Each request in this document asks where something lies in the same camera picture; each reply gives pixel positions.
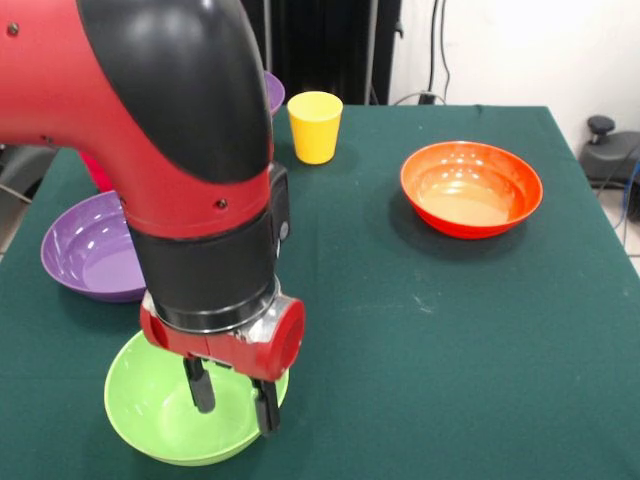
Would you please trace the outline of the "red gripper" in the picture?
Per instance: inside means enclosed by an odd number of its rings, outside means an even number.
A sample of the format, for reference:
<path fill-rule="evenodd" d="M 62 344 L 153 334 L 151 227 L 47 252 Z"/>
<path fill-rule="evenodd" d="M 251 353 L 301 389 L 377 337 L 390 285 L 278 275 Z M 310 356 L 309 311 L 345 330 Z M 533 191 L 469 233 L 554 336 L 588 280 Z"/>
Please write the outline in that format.
<path fill-rule="evenodd" d="M 302 301 L 280 294 L 263 315 L 237 329 L 187 333 L 163 322 L 155 311 L 151 295 L 146 293 L 140 307 L 140 324 L 149 343 L 185 357 L 183 366 L 192 401 L 200 413 L 211 413 L 215 409 L 214 389 L 202 358 L 251 377 L 260 433 L 270 435 L 279 428 L 280 410 L 274 381 L 281 378 L 298 356 L 305 331 Z"/>

